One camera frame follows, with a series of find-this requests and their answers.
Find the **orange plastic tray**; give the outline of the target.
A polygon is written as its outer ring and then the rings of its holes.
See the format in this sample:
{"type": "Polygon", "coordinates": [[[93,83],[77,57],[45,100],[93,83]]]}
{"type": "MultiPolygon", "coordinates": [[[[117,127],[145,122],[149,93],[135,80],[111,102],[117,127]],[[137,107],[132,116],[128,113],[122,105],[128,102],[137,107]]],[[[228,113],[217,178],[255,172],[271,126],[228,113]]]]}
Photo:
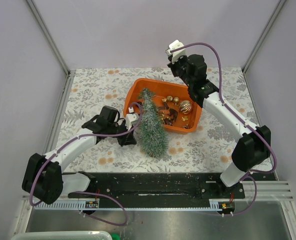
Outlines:
{"type": "Polygon", "coordinates": [[[197,103],[190,99],[188,87],[182,84],[148,78],[135,80],[125,98],[124,114],[129,112],[129,107],[132,102],[141,101],[139,95],[145,88],[154,93],[152,101],[158,108],[159,116],[164,118],[167,122],[173,120],[173,123],[164,125],[164,128],[168,132],[185,135],[197,129],[202,109],[197,103]],[[189,101],[191,105],[191,110],[187,114],[184,114],[180,110],[180,103],[183,101],[189,101]]]}

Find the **small frosted christmas tree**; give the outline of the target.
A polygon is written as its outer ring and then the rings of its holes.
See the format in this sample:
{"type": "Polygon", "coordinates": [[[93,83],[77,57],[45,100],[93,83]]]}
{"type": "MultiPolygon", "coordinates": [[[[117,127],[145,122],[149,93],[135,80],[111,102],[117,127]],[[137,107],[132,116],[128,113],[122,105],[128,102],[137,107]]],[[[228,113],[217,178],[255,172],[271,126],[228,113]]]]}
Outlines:
{"type": "Polygon", "coordinates": [[[142,118],[139,124],[139,139],[142,151],[152,158],[163,158],[167,152],[169,139],[159,111],[153,101],[155,94],[144,88],[139,99],[142,102],[142,118]]]}

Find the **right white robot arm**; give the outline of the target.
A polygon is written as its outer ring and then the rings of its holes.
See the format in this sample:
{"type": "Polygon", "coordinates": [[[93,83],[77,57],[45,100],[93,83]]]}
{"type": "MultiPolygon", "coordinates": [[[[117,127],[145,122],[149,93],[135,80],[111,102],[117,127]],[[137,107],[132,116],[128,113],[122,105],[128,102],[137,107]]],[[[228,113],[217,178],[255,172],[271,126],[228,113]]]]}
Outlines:
{"type": "Polygon", "coordinates": [[[186,56],[180,53],[176,56],[169,53],[168,60],[167,66],[174,77],[180,78],[187,85],[192,101],[212,114],[235,140],[232,163],[220,175],[221,182],[226,187],[232,187],[249,170],[270,157],[270,129],[248,121],[220,97],[219,88],[207,79],[207,65],[202,55],[186,56]]]}

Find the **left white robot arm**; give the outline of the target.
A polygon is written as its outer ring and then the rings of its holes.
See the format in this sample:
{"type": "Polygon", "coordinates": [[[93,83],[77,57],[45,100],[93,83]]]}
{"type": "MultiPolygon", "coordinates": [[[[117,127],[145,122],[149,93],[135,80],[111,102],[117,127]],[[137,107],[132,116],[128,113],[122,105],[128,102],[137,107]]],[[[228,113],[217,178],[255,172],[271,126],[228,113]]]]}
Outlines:
{"type": "Polygon", "coordinates": [[[134,130],[139,126],[143,113],[136,113],[132,106],[128,111],[121,118],[116,108],[105,105],[62,146],[45,154],[33,154],[28,160],[21,185],[29,193],[30,205],[50,205],[61,195],[86,191],[91,184],[90,176],[83,172],[65,175],[64,171],[79,155],[101,140],[116,138],[121,147],[135,145],[134,130]]]}

